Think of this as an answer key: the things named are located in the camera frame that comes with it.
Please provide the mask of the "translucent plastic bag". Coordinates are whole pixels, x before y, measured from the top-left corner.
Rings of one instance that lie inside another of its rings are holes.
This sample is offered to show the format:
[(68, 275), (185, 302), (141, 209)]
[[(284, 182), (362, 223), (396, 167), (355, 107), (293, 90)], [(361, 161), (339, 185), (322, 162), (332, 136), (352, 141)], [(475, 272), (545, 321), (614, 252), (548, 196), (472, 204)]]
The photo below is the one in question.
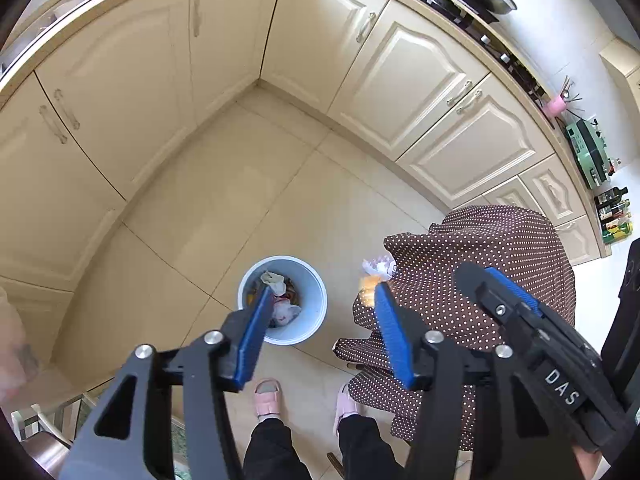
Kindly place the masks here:
[(270, 328), (287, 326), (294, 321), (302, 312), (298, 304), (292, 304), (291, 300), (285, 297), (278, 297), (274, 300)]

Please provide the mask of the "white paper bag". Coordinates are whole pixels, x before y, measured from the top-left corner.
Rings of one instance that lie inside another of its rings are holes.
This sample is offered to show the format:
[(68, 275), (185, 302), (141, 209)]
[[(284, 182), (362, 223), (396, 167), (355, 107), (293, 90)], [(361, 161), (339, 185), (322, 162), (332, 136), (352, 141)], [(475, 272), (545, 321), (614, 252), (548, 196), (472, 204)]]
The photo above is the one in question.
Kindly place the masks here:
[(264, 271), (260, 274), (260, 281), (262, 284), (268, 286), (273, 292), (274, 296), (281, 297), (286, 293), (288, 289), (285, 283), (285, 277), (281, 274), (277, 274), (271, 271)]

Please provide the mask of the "light blue trash bin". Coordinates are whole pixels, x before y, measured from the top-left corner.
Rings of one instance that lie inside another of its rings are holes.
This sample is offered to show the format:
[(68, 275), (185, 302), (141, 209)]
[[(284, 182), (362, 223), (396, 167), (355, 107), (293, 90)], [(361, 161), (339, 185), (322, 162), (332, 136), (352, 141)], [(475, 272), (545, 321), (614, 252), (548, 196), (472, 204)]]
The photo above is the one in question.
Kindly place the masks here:
[(289, 278), (298, 293), (295, 301), (302, 313), (284, 327), (268, 328), (265, 342), (273, 346), (295, 346), (318, 332), (328, 310), (326, 285), (316, 270), (304, 260), (293, 256), (270, 256), (254, 263), (243, 275), (236, 292), (236, 306), (247, 307), (250, 288), (259, 281), (259, 275), (271, 271)]

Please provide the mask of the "pink left slipper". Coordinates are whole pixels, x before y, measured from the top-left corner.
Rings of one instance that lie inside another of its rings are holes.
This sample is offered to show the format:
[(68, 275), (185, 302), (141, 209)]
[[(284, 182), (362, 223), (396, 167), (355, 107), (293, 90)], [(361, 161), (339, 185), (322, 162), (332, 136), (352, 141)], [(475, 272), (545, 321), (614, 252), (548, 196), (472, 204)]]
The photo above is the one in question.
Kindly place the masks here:
[(254, 390), (254, 409), (257, 419), (281, 418), (281, 387), (277, 379), (265, 378)]

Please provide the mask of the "pink slipper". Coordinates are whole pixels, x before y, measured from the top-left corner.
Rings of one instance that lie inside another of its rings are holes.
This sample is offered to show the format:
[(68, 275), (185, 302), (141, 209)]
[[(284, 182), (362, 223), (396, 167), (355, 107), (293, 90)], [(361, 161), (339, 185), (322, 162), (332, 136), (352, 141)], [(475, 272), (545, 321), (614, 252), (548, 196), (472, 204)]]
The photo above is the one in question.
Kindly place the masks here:
[(338, 426), (340, 422), (347, 417), (360, 415), (362, 413), (361, 405), (357, 403), (349, 394), (348, 385), (341, 385), (338, 389), (335, 403), (335, 416), (333, 432), (338, 434)]
[(265, 378), (254, 390), (254, 409), (257, 419), (281, 418), (281, 387), (277, 379)]

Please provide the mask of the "black trouser left leg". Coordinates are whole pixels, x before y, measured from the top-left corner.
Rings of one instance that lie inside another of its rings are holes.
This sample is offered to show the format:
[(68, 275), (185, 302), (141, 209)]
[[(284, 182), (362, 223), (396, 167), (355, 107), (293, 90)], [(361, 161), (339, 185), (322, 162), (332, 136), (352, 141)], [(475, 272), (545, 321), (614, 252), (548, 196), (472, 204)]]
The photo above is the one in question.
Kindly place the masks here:
[(258, 422), (243, 460), (247, 480), (310, 480), (293, 446), (290, 428), (278, 418)]

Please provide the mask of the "black trouser leg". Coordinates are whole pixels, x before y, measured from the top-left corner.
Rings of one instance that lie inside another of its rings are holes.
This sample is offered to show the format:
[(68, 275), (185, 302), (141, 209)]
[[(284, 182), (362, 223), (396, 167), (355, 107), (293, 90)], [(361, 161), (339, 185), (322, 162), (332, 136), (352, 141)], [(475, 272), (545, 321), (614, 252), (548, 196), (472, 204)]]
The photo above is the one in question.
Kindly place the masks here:
[(247, 480), (310, 480), (293, 446), (290, 428), (278, 418), (258, 422), (243, 460)]
[(382, 439), (371, 417), (349, 415), (337, 426), (338, 445), (347, 479), (393, 480), (404, 473), (392, 448)]

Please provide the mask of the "black trouser right leg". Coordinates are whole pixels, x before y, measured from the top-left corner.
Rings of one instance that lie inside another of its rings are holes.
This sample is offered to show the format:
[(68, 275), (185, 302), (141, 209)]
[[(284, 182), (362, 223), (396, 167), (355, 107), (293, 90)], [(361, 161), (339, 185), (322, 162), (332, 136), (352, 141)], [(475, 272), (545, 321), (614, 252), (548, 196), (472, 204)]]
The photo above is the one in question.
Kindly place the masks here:
[(338, 445), (347, 479), (393, 480), (404, 473), (392, 448), (382, 439), (371, 417), (349, 415), (337, 426)]

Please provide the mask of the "pink right slipper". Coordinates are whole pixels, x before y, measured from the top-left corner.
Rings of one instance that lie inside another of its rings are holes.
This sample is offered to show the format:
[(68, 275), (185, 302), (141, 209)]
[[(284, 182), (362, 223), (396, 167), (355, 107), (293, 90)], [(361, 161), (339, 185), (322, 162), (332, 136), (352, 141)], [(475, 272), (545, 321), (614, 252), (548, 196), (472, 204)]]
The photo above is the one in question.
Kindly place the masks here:
[(341, 385), (338, 389), (335, 403), (335, 416), (333, 432), (338, 434), (338, 426), (340, 422), (347, 417), (360, 415), (362, 413), (361, 405), (357, 403), (349, 394), (348, 385)]

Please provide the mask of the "brown polka dot tablecloth table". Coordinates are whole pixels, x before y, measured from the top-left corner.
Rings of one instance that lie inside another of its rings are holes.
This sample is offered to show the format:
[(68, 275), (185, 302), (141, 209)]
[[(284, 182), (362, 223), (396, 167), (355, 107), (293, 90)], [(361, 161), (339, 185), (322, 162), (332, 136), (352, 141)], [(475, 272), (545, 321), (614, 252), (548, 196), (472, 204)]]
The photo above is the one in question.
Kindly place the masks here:
[[(568, 325), (575, 323), (576, 289), (570, 260), (550, 220), (531, 209), (506, 205), (451, 211), (424, 234), (386, 237), (396, 263), (388, 282), (396, 304), (420, 315), (421, 325), (439, 330), (461, 347), (490, 351), (502, 338), (498, 306), (517, 302), (537, 312), (542, 304)], [(349, 393), (369, 408), (393, 414), (390, 432), (412, 441), (421, 395), (394, 376), (375, 308), (362, 297), (352, 304), (355, 323), (367, 338), (341, 338), (335, 355), (362, 367)]]

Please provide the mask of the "orange snack wrapper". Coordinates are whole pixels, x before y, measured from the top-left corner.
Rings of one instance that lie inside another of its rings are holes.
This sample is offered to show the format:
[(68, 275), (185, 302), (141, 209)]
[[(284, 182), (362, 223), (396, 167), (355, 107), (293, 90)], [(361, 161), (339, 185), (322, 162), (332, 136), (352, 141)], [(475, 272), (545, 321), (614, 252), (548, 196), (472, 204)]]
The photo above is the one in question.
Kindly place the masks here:
[(375, 305), (375, 287), (380, 279), (375, 275), (367, 275), (360, 278), (358, 298), (366, 308), (373, 308)]

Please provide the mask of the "dark oil bottle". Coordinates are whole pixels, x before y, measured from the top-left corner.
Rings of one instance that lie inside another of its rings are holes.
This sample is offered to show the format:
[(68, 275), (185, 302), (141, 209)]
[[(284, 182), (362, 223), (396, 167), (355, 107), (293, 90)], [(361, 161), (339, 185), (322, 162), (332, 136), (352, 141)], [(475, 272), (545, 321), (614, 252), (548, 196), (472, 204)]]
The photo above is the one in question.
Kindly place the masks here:
[(594, 198), (594, 202), (598, 209), (605, 208), (607, 206), (613, 206), (618, 204), (622, 197), (628, 193), (628, 188), (624, 186), (623, 188), (619, 188), (618, 186), (613, 186), (608, 190), (598, 194)]

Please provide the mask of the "green electric cooker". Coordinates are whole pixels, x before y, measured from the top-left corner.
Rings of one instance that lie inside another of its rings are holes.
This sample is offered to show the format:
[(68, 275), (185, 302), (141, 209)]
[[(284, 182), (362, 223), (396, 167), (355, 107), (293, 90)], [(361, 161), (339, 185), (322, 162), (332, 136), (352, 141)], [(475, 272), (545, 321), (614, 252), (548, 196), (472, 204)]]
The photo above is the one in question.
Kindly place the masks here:
[(594, 190), (610, 180), (615, 168), (606, 151), (605, 137), (594, 122), (570, 122), (565, 127), (565, 137), (588, 188)]

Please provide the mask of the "pink utensil holder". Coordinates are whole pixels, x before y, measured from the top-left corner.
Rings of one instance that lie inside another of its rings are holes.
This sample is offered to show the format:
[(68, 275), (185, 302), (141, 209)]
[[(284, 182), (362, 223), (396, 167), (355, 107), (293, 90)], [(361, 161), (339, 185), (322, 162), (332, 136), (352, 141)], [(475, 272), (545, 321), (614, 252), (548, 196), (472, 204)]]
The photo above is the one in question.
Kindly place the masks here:
[(567, 109), (567, 102), (562, 96), (555, 96), (549, 102), (544, 104), (542, 111), (548, 118), (555, 118), (564, 113)]

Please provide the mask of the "lower cream cabinets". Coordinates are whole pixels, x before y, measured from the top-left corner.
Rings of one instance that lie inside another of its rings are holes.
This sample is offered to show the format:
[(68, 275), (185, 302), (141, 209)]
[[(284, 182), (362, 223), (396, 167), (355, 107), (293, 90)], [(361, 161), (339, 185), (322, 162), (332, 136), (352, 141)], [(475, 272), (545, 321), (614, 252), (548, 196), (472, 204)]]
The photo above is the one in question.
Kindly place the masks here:
[(568, 260), (605, 252), (567, 148), (506, 70), (411, 0), (88, 0), (1, 77), (1, 273), (65, 304), (156, 170), (263, 81), (448, 208), (521, 180)]

